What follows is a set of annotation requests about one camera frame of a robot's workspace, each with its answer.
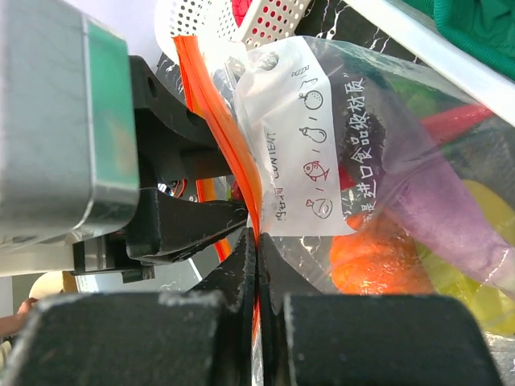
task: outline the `black marble countertop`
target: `black marble countertop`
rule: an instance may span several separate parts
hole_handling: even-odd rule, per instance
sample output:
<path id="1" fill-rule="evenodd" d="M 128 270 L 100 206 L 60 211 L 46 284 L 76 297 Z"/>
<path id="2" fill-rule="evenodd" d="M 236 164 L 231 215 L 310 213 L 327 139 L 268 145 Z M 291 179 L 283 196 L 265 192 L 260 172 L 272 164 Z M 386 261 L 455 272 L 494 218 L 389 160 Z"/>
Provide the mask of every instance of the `black marble countertop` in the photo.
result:
<path id="1" fill-rule="evenodd" d="M 347 41 L 387 55 L 418 63 L 418 59 L 343 0 L 312 0 L 296 35 Z M 184 101 L 179 66 L 165 55 L 158 64 L 157 77 L 178 99 Z"/>

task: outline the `green fabric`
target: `green fabric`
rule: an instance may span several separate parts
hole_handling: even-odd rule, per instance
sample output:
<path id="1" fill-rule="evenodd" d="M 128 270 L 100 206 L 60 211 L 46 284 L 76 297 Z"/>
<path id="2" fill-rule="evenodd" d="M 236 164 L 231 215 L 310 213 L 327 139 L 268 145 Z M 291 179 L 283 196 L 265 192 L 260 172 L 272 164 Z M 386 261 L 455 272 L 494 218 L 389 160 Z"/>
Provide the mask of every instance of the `green fabric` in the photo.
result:
<path id="1" fill-rule="evenodd" d="M 515 0 L 404 0 L 457 47 L 515 79 Z"/>

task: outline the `orange toy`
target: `orange toy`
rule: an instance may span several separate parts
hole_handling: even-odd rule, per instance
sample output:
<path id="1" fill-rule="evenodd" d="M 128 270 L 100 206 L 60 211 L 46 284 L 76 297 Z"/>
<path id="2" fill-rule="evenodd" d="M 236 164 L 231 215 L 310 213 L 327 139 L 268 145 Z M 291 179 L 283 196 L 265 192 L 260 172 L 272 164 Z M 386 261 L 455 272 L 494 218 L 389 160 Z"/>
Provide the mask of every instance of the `orange toy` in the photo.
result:
<path id="1" fill-rule="evenodd" d="M 344 294 L 429 294 L 433 287 L 418 259 L 414 240 L 385 215 L 364 224 L 349 219 L 358 232 L 333 238 L 332 282 Z"/>

